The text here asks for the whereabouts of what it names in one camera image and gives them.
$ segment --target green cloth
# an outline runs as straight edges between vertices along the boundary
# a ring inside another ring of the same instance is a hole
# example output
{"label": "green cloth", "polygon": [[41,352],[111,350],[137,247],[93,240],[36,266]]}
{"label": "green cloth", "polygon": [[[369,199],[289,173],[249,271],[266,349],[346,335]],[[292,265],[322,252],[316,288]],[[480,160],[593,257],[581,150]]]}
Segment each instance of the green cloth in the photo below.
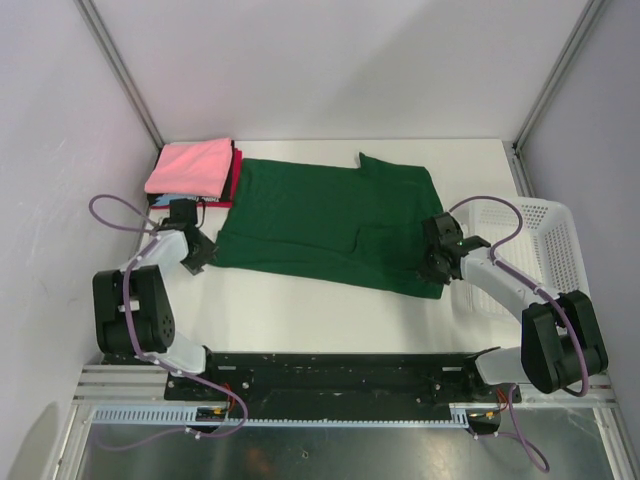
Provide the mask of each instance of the green cloth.
{"label": "green cloth", "polygon": [[417,268],[422,220],[442,213],[429,172],[360,154],[360,168],[245,159],[213,264],[440,298]]}

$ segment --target folded towel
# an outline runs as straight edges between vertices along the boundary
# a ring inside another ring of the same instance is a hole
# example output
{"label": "folded towel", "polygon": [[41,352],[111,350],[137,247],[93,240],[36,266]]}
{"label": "folded towel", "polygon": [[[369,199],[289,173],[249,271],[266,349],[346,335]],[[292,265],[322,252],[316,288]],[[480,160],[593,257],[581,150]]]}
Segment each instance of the folded towel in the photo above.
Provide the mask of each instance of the folded towel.
{"label": "folded towel", "polygon": [[144,191],[219,198],[229,174],[232,155],[230,138],[189,145],[165,145]]}
{"label": "folded towel", "polygon": [[148,194],[147,199],[151,208],[169,208],[171,200],[189,199],[197,202],[204,202],[207,207],[231,208],[233,197],[238,187],[238,179],[242,170],[242,151],[235,149],[233,152],[233,160],[231,162],[231,170],[227,176],[222,197],[207,197],[200,195],[187,195],[183,193],[164,193],[164,194]]}

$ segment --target white table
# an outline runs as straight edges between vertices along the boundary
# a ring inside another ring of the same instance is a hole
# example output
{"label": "white table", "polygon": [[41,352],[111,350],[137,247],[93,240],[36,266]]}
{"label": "white table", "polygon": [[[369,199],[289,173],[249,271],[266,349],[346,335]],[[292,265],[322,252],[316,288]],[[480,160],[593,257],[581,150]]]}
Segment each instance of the white table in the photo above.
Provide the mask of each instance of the white table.
{"label": "white table", "polygon": [[[357,154],[422,165],[443,206],[471,195],[516,196],[499,140],[237,142],[245,158],[356,168]],[[158,220],[166,211],[155,211]],[[215,240],[226,209],[208,208],[202,231]],[[463,308],[463,286],[440,300],[306,278],[207,266],[165,279],[176,328],[213,351],[305,353],[475,352],[519,344],[515,319]]]}

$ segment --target gray wall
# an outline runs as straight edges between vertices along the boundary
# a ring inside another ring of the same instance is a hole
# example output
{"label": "gray wall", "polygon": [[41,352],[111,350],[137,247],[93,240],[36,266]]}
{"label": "gray wall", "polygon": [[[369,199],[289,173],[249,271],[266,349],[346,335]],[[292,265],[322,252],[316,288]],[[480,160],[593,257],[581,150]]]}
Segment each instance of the gray wall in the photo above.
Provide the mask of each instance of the gray wall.
{"label": "gray wall", "polygon": [[640,450],[640,2],[615,0],[524,150],[573,211],[610,373]]}
{"label": "gray wall", "polygon": [[136,241],[87,202],[142,205],[155,150],[70,0],[2,2],[0,85],[0,478],[30,480],[97,352],[91,277]]}
{"label": "gray wall", "polygon": [[167,141],[511,140],[586,0],[96,0]]}

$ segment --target white plastic basket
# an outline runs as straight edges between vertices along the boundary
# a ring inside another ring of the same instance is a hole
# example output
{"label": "white plastic basket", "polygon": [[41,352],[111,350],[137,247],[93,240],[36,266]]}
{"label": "white plastic basket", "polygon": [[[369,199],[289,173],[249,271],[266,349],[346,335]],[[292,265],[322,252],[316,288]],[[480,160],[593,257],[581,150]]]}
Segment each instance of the white plastic basket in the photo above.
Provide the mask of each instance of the white plastic basket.
{"label": "white plastic basket", "polygon": [[[578,234],[569,209],[561,203],[537,198],[508,198],[520,210],[524,227],[520,235],[498,247],[498,256],[545,285],[561,292],[581,290],[589,295]],[[506,205],[490,200],[469,204],[469,234],[494,244],[511,234],[518,219]],[[467,284],[471,309],[490,317],[511,314],[484,291]]]}

